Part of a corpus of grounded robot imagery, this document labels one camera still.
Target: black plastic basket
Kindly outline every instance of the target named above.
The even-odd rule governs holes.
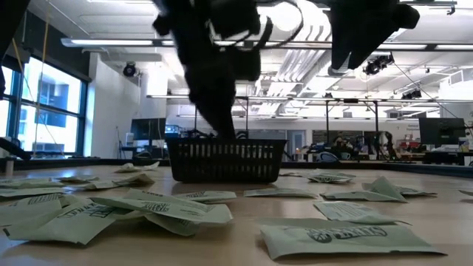
[[[172,176],[186,183],[272,183],[286,140],[166,140]]]

